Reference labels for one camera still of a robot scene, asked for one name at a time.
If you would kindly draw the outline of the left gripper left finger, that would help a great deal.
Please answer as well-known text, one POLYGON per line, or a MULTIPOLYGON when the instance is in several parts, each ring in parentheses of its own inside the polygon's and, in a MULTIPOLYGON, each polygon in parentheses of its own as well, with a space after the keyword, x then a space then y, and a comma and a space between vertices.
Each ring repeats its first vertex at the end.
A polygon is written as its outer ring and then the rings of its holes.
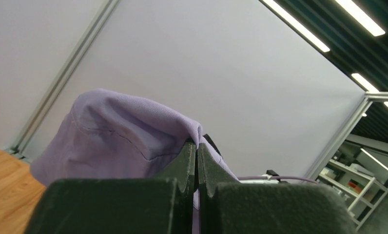
POLYGON ((196 145, 152 178, 60 179, 43 193, 27 234, 189 234, 196 145))

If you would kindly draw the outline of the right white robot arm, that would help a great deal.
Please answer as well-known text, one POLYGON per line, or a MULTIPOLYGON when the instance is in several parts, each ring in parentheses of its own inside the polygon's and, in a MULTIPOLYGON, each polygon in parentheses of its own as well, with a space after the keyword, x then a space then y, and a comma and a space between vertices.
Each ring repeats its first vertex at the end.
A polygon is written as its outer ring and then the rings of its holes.
POLYGON ((279 184, 283 182, 286 183, 285 178, 283 176, 280 176, 274 170, 266 170, 266 173, 262 175, 238 177, 238 180, 241 183, 245 184, 279 184))

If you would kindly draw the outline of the lavender hat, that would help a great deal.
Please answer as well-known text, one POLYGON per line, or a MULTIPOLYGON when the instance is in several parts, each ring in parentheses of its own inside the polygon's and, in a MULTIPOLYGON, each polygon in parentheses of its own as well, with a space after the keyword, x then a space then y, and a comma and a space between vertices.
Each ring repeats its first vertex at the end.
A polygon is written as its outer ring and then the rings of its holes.
POLYGON ((199 145, 204 143, 218 165, 235 176, 198 122, 155 101, 104 89, 81 94, 30 170, 46 188, 60 179, 152 178, 189 139, 196 145, 191 234, 201 234, 199 145))

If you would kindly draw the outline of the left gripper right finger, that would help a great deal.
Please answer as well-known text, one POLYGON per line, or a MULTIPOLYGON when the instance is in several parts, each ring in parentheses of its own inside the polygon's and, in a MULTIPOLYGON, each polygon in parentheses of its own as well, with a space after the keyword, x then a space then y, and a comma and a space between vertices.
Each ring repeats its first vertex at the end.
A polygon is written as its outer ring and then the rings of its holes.
POLYGON ((241 183, 197 150, 202 234, 353 234, 342 198, 326 185, 241 183))

